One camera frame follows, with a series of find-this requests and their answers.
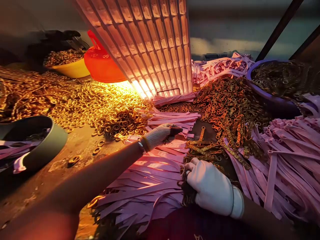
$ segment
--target black bowl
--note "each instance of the black bowl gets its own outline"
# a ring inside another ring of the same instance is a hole
[[[35,172],[49,163],[62,150],[68,134],[56,125],[50,117],[34,116],[9,124],[0,124],[0,139],[3,141],[23,141],[32,134],[50,128],[47,136],[23,159],[24,172]]]

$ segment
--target white cotton glove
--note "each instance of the white cotton glove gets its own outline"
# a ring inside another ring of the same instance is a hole
[[[191,171],[187,172],[188,184],[198,192],[196,204],[216,214],[242,217],[244,202],[240,190],[212,163],[193,158],[185,169]]]
[[[165,140],[169,135],[172,127],[179,128],[176,131],[176,134],[179,132],[182,132],[182,128],[178,127],[177,125],[171,124],[171,123],[165,123],[161,124],[160,126],[156,127],[152,131],[145,134],[142,138],[146,141],[149,150],[151,151],[156,146],[162,145],[163,140]],[[167,139],[167,142],[173,141],[175,136],[169,136]]]

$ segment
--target dark bowl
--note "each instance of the dark bowl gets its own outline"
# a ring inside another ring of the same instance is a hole
[[[298,107],[291,101],[272,96],[271,94],[263,91],[252,81],[252,71],[260,66],[262,63],[272,63],[272,62],[289,62],[289,61],[278,61],[278,60],[261,60],[256,62],[252,67],[248,70],[246,79],[247,84],[257,93],[259,94],[264,102],[267,104],[267,110],[272,113],[274,118],[286,118],[292,119],[296,116],[300,116],[301,112]],[[317,110],[316,106],[313,103],[307,103],[309,106],[313,107]]]
[[[47,136],[23,159],[24,172],[35,172],[49,163],[62,150],[68,134],[56,125],[50,117],[34,116],[9,124],[0,124],[0,139],[4,141],[23,141],[32,134],[50,128]]]

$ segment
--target table surface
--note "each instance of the table surface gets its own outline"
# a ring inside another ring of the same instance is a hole
[[[201,127],[205,126],[204,140],[215,139],[216,133],[210,123],[197,120],[191,133],[195,134],[194,139],[199,139]],[[92,156],[100,140],[105,140],[104,136],[92,137],[93,128],[89,125],[83,128],[76,128],[68,135],[68,140],[61,152],[44,168],[32,176],[12,175],[7,171],[0,174],[1,195],[0,195],[0,226],[5,222],[12,220],[26,207],[36,203],[41,197],[49,193],[55,186],[68,178],[76,171],[91,164],[95,160],[106,154],[113,153],[124,147],[122,142],[106,141],[99,154]],[[73,167],[67,168],[67,160],[75,155],[81,155],[82,158]],[[221,166],[225,171],[236,179],[236,173],[229,160],[222,160]],[[94,218],[90,215],[90,209],[85,206],[80,213],[80,223],[76,239],[116,239],[115,232],[117,228],[108,219],[103,226],[97,225]]]

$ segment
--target red lamp shade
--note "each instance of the red lamp shade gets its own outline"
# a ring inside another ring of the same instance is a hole
[[[126,81],[126,77],[117,64],[103,48],[94,33],[89,30],[88,35],[93,43],[84,55],[84,62],[91,77],[103,83],[116,83]]]

